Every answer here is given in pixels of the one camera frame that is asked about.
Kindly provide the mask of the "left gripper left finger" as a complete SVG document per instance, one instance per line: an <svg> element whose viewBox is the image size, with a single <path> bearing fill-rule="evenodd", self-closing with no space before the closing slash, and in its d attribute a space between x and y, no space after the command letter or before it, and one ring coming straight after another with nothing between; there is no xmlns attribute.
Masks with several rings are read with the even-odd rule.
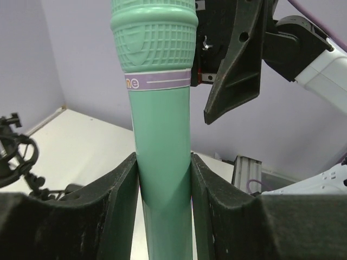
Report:
<svg viewBox="0 0 347 260"><path fill-rule="evenodd" d="M139 181L135 154L61 200L1 194L1 259L129 259Z"/></svg>

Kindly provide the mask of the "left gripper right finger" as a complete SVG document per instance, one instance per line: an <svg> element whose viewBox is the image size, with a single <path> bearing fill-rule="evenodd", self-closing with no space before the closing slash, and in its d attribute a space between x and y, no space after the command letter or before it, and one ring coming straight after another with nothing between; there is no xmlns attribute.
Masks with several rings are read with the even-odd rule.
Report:
<svg viewBox="0 0 347 260"><path fill-rule="evenodd" d="M346 259L346 195L253 197L191 156L198 259Z"/></svg>

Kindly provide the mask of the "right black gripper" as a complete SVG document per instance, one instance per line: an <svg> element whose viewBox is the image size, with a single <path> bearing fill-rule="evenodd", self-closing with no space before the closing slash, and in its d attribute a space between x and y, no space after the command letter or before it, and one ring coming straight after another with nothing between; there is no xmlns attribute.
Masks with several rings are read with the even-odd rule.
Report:
<svg viewBox="0 0 347 260"><path fill-rule="evenodd" d="M211 124L260 93L264 1L196 1L198 27L191 86L212 84L204 109Z"/></svg>

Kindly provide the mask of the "mint green toy microphone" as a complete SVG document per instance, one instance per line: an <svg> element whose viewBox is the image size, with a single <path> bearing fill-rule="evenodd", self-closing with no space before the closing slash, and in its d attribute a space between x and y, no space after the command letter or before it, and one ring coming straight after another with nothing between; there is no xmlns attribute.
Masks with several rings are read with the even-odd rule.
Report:
<svg viewBox="0 0 347 260"><path fill-rule="evenodd" d="M192 259L190 81L194 1L112 1L131 104L149 259Z"/></svg>

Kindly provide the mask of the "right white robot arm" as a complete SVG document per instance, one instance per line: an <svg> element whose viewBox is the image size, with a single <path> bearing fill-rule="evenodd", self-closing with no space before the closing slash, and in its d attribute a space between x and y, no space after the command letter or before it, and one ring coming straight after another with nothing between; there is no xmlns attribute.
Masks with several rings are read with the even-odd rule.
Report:
<svg viewBox="0 0 347 260"><path fill-rule="evenodd" d="M262 63L346 112L346 44L298 1L299 15L274 19L277 4L196 1L191 85L212 86L205 123L259 96Z"/></svg>

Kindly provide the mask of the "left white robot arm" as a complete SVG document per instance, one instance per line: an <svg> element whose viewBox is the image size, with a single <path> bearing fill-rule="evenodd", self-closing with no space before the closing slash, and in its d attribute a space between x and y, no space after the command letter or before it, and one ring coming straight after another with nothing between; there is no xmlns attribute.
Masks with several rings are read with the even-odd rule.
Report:
<svg viewBox="0 0 347 260"><path fill-rule="evenodd" d="M198 259L346 259L346 163L250 196L191 157ZM135 154L61 200L1 194L1 259L129 259Z"/></svg>

